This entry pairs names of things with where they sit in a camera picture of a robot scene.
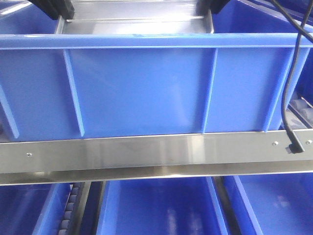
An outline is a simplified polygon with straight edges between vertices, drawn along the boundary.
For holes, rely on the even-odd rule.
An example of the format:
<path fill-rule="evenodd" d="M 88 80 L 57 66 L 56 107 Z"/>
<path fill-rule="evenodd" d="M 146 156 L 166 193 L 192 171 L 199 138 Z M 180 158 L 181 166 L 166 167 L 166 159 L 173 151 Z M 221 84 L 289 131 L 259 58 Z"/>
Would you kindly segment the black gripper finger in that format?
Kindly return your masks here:
<path fill-rule="evenodd" d="M 59 13 L 64 19 L 73 19 L 74 7 L 71 0 L 58 1 Z"/>
<path fill-rule="evenodd" d="M 58 10 L 53 6 L 50 0 L 29 0 L 33 5 L 42 10 L 47 16 L 52 20 L 57 20 L 59 18 Z"/>

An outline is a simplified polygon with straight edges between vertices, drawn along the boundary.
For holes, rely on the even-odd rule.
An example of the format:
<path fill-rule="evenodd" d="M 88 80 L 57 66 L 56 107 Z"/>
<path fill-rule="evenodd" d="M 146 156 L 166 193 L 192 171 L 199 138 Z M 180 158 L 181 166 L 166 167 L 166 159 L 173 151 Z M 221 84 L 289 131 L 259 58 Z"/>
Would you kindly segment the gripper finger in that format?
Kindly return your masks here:
<path fill-rule="evenodd" d="M 197 0 L 196 15 L 207 15 L 212 4 L 212 0 Z"/>
<path fill-rule="evenodd" d="M 218 14 L 228 3 L 229 0 L 212 0 L 210 4 L 211 13 Z"/>

